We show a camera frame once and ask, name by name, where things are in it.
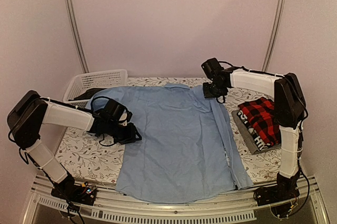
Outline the light blue long sleeve shirt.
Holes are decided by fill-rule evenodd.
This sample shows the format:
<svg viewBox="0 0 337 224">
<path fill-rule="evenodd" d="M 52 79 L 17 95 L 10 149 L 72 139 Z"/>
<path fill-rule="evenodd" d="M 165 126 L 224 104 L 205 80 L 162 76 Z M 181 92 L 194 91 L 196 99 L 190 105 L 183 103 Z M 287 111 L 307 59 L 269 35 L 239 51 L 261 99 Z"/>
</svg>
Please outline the light blue long sleeve shirt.
<svg viewBox="0 0 337 224">
<path fill-rule="evenodd" d="M 116 190 L 154 203 L 189 203 L 252 186 L 237 150 L 225 106 L 203 88 L 183 84 L 122 86 L 87 103 L 108 99 L 132 112 L 142 139 L 125 146 Z"/>
</svg>

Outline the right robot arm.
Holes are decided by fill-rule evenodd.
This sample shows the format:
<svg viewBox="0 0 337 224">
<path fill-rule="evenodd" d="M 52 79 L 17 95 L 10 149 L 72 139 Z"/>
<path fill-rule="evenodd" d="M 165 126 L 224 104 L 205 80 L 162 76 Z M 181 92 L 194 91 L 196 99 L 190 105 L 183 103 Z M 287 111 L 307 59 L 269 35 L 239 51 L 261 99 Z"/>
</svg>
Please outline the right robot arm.
<svg viewBox="0 0 337 224">
<path fill-rule="evenodd" d="M 247 69 L 243 66 L 221 66 L 216 58 L 205 61 L 201 68 L 209 83 L 203 83 L 204 97 L 224 98 L 230 88 L 247 89 L 263 93 L 274 100 L 273 115 L 281 134 L 281 165 L 277 174 L 277 186 L 272 196 L 283 201 L 289 196 L 299 175 L 303 145 L 303 121 L 308 117 L 305 98 L 297 76 L 272 74 Z"/>
</svg>

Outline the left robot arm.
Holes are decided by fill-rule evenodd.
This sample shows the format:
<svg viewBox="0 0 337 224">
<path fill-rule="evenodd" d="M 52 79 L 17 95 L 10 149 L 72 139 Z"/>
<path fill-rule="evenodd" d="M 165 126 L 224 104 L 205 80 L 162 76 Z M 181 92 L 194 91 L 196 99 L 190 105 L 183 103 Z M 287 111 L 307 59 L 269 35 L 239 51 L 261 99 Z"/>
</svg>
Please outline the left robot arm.
<svg viewBox="0 0 337 224">
<path fill-rule="evenodd" d="M 72 175 L 42 143 L 40 130 L 45 124 L 76 128 L 97 136 L 109 135 L 114 144 L 129 144 L 142 139 L 130 122 L 132 113 L 116 100 L 106 96 L 92 98 L 89 107 L 79 108 L 41 97 L 28 91 L 7 116 L 8 139 L 19 147 L 25 163 L 32 160 L 55 184 L 67 200 L 78 196 Z"/>
</svg>

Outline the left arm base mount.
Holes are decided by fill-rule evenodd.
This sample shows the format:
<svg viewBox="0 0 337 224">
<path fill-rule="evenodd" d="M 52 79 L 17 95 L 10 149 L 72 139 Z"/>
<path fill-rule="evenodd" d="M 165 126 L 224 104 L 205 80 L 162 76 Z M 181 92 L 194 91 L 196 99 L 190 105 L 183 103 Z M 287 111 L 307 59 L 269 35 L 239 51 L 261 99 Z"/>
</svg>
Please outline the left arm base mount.
<svg viewBox="0 0 337 224">
<path fill-rule="evenodd" d="M 88 182 L 76 184 L 71 174 L 68 174 L 60 183 L 55 182 L 51 192 L 53 197 L 88 206 L 94 205 L 96 194 L 97 187 L 95 185 Z"/>
</svg>

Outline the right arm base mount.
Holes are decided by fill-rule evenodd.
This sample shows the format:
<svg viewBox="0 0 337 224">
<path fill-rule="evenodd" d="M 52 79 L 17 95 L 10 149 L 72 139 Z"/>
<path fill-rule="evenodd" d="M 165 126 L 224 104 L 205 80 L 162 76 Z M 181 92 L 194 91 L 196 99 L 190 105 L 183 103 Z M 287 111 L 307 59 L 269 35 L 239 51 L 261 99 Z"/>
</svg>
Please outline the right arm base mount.
<svg viewBox="0 0 337 224">
<path fill-rule="evenodd" d="M 277 175 L 276 185 L 270 187 L 259 187 L 254 190 L 253 198 L 258 206 L 286 201 L 271 207 L 271 213 L 279 218 L 288 218 L 298 202 L 300 192 L 297 187 L 298 177 L 286 178 Z"/>
</svg>

